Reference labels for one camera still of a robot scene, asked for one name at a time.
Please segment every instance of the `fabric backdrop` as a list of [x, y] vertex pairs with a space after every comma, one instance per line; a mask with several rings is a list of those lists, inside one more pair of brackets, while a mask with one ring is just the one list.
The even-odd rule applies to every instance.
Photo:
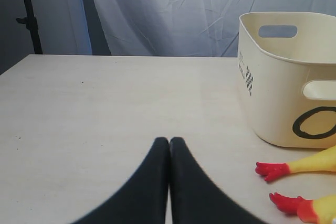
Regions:
[[112, 55], [237, 56], [238, 18], [255, 11], [336, 15], [335, 0], [94, 0]]

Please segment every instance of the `white table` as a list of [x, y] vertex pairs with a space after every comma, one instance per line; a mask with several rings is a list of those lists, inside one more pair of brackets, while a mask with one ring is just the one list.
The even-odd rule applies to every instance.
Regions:
[[[267, 185], [255, 163], [286, 150], [249, 128], [236, 58], [29, 55], [0, 76], [0, 223], [69, 223], [110, 197], [157, 136], [184, 137], [214, 183], [269, 223], [268, 198], [335, 193], [336, 177], [302, 174]], [[167, 223], [171, 223], [170, 210]]]

